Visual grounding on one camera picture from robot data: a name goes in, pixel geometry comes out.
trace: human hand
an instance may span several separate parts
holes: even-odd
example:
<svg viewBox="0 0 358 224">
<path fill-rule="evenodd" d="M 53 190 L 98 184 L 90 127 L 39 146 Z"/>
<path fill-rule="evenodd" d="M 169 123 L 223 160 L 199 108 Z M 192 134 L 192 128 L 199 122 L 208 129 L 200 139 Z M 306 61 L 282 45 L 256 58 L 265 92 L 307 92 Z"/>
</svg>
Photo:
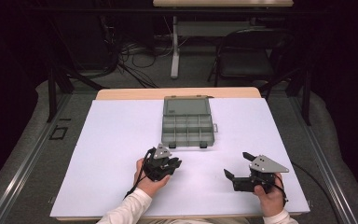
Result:
<svg viewBox="0 0 358 224">
<path fill-rule="evenodd" d="M 282 175 L 279 173 L 276 173 L 275 175 L 277 176 L 275 177 L 275 185 L 283 189 Z M 270 192 L 266 193 L 263 187 L 257 185 L 255 186 L 254 194 L 260 200 L 260 206 L 264 217 L 273 217 L 280 214 L 283 210 L 283 194 L 279 189 L 272 187 Z"/>
<path fill-rule="evenodd" d="M 133 178 L 133 185 L 135 185 L 136 181 L 138 180 L 138 176 L 141 172 L 143 163 L 144 163 L 144 159 L 140 159 L 136 162 L 136 173 Z M 145 172 L 142 172 L 141 181 L 138 183 L 138 189 L 143 190 L 147 195 L 153 198 L 156 192 L 168 183 L 170 177 L 171 177 L 170 175 L 166 175 L 160 181 L 152 181 L 151 179 L 145 176 Z"/>
</svg>

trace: gray plastic organizer box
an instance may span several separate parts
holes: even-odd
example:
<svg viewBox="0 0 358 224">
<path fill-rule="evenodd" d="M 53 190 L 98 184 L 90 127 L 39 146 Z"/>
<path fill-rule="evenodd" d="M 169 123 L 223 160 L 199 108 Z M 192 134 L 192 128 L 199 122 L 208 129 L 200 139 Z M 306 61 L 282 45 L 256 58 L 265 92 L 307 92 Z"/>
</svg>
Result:
<svg viewBox="0 0 358 224">
<path fill-rule="evenodd" d="M 161 142 L 165 147 L 210 147 L 214 143 L 208 96 L 164 98 Z"/>
</svg>

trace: finger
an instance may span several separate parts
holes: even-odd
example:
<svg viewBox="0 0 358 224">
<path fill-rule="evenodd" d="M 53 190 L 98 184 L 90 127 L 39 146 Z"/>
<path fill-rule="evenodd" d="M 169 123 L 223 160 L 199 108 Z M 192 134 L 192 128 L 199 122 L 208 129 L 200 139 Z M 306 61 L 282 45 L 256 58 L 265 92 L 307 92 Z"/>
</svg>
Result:
<svg viewBox="0 0 358 224">
<path fill-rule="evenodd" d="M 133 174 L 133 185 L 136 184 L 136 180 L 138 179 L 138 174 L 139 172 L 135 172 L 135 174 Z"/>
<path fill-rule="evenodd" d="M 162 178 L 158 183 L 159 187 L 164 187 L 165 185 L 167 185 L 168 181 L 170 180 L 171 176 L 170 175 L 166 175 L 164 176 L 164 178 Z"/>
<path fill-rule="evenodd" d="M 144 164 L 144 158 L 141 158 L 141 159 L 139 159 L 139 160 L 136 162 L 136 170 L 137 170 L 137 171 L 140 171 L 140 170 L 141 170 L 142 164 Z"/>
<path fill-rule="evenodd" d="M 283 188 L 283 180 L 282 175 L 280 173 L 275 173 L 275 185 L 277 185 L 280 188 Z"/>
<path fill-rule="evenodd" d="M 263 187 L 261 187 L 260 185 L 256 185 L 254 191 L 255 191 L 255 195 L 260 199 L 266 197 L 266 192 L 264 191 Z"/>
</svg>

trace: gray carpet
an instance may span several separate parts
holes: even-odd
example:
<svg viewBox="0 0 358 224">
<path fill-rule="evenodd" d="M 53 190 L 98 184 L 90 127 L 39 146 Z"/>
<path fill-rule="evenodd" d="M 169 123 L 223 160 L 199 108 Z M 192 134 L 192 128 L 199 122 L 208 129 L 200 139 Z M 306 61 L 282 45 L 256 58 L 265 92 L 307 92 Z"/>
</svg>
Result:
<svg viewBox="0 0 358 224">
<path fill-rule="evenodd" d="M 189 46 L 181 48 L 178 79 L 170 78 L 171 59 L 170 56 L 158 57 L 153 65 L 143 69 L 139 68 L 139 70 L 145 72 L 161 88 L 210 87 L 213 85 L 213 83 L 206 82 L 213 64 L 212 47 L 194 48 Z M 153 62 L 153 58 L 137 55 L 134 61 L 138 65 L 148 65 Z M 133 66 L 131 60 L 127 60 L 126 64 Z M 122 74 L 119 70 L 109 76 L 95 78 L 94 80 L 110 88 L 142 88 L 132 76 L 128 73 Z M 43 145 L 37 162 L 32 167 L 32 172 L 27 176 L 20 194 L 11 205 L 11 209 L 7 209 L 7 215 L 2 218 L 3 223 L 59 223 L 59 221 L 49 217 L 52 208 L 52 203 L 49 200 L 56 196 L 60 189 L 76 140 L 90 109 L 90 103 L 96 94 L 95 91 L 79 81 L 74 80 L 74 84 L 76 86 L 75 93 L 70 96 L 69 102 L 64 107 L 57 122 L 52 124 L 53 126 L 57 125 L 58 128 L 67 128 L 65 137 L 62 140 L 48 140 Z M 250 84 L 242 82 L 220 82 L 220 86 L 248 85 Z M 21 168 L 22 161 L 33 150 L 47 120 L 47 84 L 42 84 L 38 88 L 38 92 L 40 102 L 34 116 L 0 173 L 0 200 L 4 196 L 10 180 Z M 324 177 L 312 154 L 312 144 L 304 130 L 303 121 L 297 117 L 296 102 L 297 99 L 287 98 L 282 92 L 282 87 L 278 87 L 272 93 L 268 105 L 290 159 L 311 173 L 329 193 L 329 189 L 324 183 Z M 325 110 L 324 102 L 318 96 L 312 94 L 310 106 L 311 129 L 358 221 L 358 184 L 340 158 L 334 125 Z M 320 188 L 304 172 L 297 168 L 295 168 L 295 171 L 307 200 L 312 204 L 310 213 L 300 215 L 295 219 L 300 223 L 337 223 L 332 207 Z M 262 223 L 261 218 L 250 219 L 251 223 Z"/>
</svg>

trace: black curtain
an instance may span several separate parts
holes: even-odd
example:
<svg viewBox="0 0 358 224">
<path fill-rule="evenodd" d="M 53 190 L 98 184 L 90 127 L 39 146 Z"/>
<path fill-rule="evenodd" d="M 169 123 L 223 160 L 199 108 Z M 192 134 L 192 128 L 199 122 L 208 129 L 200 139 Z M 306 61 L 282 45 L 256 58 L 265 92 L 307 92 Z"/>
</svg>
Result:
<svg viewBox="0 0 358 224">
<path fill-rule="evenodd" d="M 47 79 L 33 37 L 19 7 L 0 1 L 0 170 L 34 112 L 35 87 Z"/>
<path fill-rule="evenodd" d="M 358 181 L 358 1 L 341 4 L 340 23 L 313 73 L 312 89 L 326 102 L 342 159 Z"/>
<path fill-rule="evenodd" d="M 114 7 L 120 8 L 152 8 L 153 0 L 114 0 Z M 130 15 L 115 17 L 116 26 L 123 37 L 149 49 L 154 49 L 153 19 L 160 17 Z"/>
</svg>

